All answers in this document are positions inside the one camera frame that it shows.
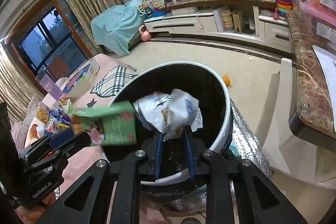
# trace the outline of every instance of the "human hand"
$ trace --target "human hand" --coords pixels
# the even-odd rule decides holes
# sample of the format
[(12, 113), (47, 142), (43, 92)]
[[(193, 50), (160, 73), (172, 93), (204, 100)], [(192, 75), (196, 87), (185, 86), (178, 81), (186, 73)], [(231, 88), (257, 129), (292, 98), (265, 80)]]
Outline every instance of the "human hand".
[(38, 218), (56, 201), (55, 192), (52, 192), (44, 200), (43, 205), (37, 205), (31, 210), (20, 206), (15, 211), (25, 224), (34, 224)]

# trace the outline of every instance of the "marble countertop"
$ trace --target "marble countertop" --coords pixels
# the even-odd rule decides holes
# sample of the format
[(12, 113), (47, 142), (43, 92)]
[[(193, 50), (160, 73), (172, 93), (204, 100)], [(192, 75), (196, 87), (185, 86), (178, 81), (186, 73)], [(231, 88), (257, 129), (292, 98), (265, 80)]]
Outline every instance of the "marble countertop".
[(241, 3), (242, 5), (246, 3), (251, 3), (254, 6), (265, 7), (265, 8), (275, 8), (275, 0), (258, 0), (258, 5), (255, 5), (255, 0), (179, 0), (177, 2), (167, 3), (167, 10), (182, 9), (195, 6), (206, 6), (206, 5), (235, 5)]
[(312, 48), (318, 45), (327, 49), (327, 43), (317, 36), (311, 37), (299, 15), (287, 10), (292, 33), (297, 71), (296, 112), (308, 127), (336, 139), (333, 111), (327, 83), (320, 62)]

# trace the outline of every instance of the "checkered cushion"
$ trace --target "checkered cushion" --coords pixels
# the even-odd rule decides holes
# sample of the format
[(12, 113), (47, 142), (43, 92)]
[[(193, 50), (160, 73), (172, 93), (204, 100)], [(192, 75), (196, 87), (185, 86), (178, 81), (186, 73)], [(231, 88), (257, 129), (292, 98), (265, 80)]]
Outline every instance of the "checkered cushion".
[(102, 98), (115, 96), (126, 83), (136, 76), (137, 73), (133, 70), (116, 65), (92, 88), (90, 93), (95, 93)]

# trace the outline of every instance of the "metal bolt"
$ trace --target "metal bolt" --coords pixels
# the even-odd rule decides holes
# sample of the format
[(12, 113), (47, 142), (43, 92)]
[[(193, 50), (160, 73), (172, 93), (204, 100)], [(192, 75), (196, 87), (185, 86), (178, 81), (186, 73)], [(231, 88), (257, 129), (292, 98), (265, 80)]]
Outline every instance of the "metal bolt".
[(213, 155), (213, 151), (212, 151), (212, 150), (209, 150), (209, 149), (207, 149), (207, 150), (203, 150), (203, 155), (204, 155), (204, 156), (207, 156), (207, 157), (210, 157), (210, 156)]
[(242, 159), (241, 164), (244, 165), (244, 166), (250, 166), (252, 164), (252, 162), (248, 159)]
[(96, 166), (101, 168), (101, 167), (104, 167), (106, 165), (106, 161), (105, 160), (98, 160), (96, 162)]
[(138, 151), (135, 152), (135, 155), (137, 157), (143, 157), (143, 156), (145, 156), (145, 154), (146, 154), (146, 152), (143, 151), (143, 150), (138, 150)]

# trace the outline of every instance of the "light blue fabric cover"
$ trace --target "light blue fabric cover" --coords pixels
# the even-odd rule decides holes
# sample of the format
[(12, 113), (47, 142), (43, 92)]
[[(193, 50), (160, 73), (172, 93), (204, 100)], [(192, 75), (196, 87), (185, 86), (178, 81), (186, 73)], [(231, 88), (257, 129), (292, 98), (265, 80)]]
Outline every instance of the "light blue fabric cover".
[(93, 37), (98, 45), (104, 45), (118, 56), (129, 54), (128, 43), (143, 24), (144, 17), (137, 10), (139, 0), (124, 5), (114, 5), (91, 20)]

